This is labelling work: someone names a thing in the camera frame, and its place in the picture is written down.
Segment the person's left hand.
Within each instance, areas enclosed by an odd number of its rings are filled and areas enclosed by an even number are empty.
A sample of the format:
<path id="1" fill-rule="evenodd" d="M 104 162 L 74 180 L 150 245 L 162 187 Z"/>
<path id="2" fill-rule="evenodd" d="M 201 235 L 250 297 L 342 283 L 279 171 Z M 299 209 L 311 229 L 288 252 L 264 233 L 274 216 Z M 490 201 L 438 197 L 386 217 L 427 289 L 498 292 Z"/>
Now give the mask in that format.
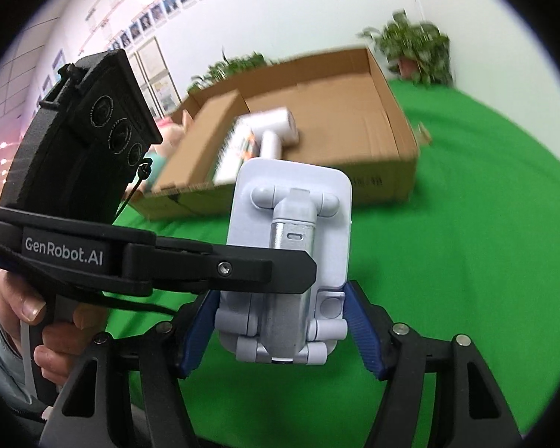
<path id="1" fill-rule="evenodd" d="M 44 299 L 23 277 L 0 271 L 0 326 L 18 353 L 23 352 L 21 325 L 41 324 L 46 311 Z M 108 315 L 106 308 L 78 304 L 70 321 L 54 321 L 45 326 L 41 344 L 33 351 L 42 376 L 62 387 L 92 338 L 106 329 Z"/>

